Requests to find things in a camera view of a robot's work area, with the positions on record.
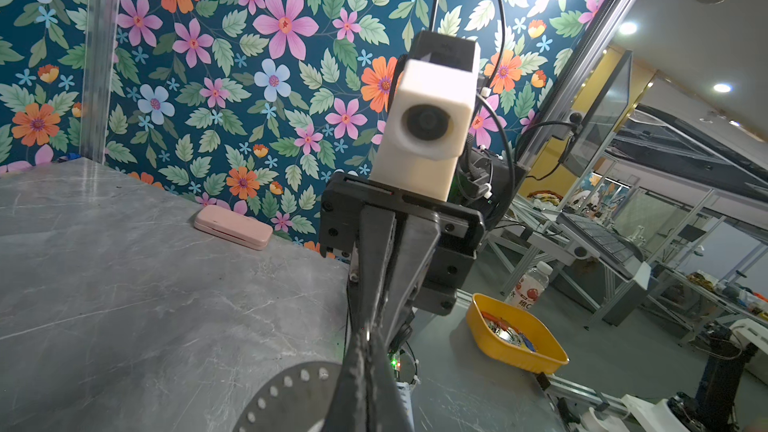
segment white bottle cap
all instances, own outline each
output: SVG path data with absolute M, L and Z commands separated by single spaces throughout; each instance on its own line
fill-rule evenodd
M 550 275 L 552 273 L 552 267 L 544 261 L 540 261 L 536 264 L 536 268 L 544 275 Z

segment camera lens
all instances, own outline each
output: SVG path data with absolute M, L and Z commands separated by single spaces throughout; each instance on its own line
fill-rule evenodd
M 418 105 L 406 111 L 405 120 L 408 131 L 415 138 L 437 140 L 446 134 L 450 117 L 439 107 Z

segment yellow wall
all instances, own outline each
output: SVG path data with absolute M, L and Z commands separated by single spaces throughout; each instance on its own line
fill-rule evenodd
M 610 46 L 605 53 L 603 59 L 595 68 L 592 75 L 587 80 L 586 85 L 581 88 L 581 92 L 576 97 L 573 106 L 573 110 L 586 113 L 589 108 L 592 107 L 594 100 L 597 99 L 598 94 L 602 90 L 605 83 L 608 81 L 610 74 L 616 68 L 624 50 Z M 642 96 L 643 92 L 648 86 L 648 82 L 653 79 L 656 69 L 648 66 L 644 62 L 639 60 L 632 61 L 632 76 L 630 78 L 630 106 L 626 112 L 634 110 L 637 105 L 637 101 Z M 549 143 L 542 149 L 536 163 L 528 173 L 529 176 L 542 177 L 546 175 L 552 168 L 558 163 L 558 158 L 565 148 L 565 141 L 550 139 Z M 559 167 L 554 173 L 545 178 L 544 180 L 537 181 L 532 178 L 526 178 L 520 187 L 519 194 L 527 196 L 531 192 L 538 190 L 551 190 L 561 196 L 568 193 L 571 185 L 576 181 L 578 177 L 570 173 L 566 168 Z

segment gray marble table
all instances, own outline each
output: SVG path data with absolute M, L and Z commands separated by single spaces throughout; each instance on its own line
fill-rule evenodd
M 346 266 L 198 210 L 85 158 L 0 179 L 0 430 L 231 430 L 280 370 L 341 360 Z

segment gray floor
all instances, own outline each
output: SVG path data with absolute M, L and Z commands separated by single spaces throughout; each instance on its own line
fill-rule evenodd
M 512 263 L 520 255 L 508 252 Z M 486 248 L 465 282 L 467 292 L 500 298 L 507 273 Z M 590 312 L 550 287 L 532 313 L 544 322 L 568 353 L 571 363 L 558 375 L 614 396 L 632 394 L 660 399 L 677 391 L 689 395 L 704 372 L 707 356 L 691 346 L 680 347 L 682 328 L 647 312 L 633 312 L 619 327 L 606 323 L 582 328 Z M 768 417 L 768 386 L 749 372 L 741 379 L 736 412 L 742 426 Z

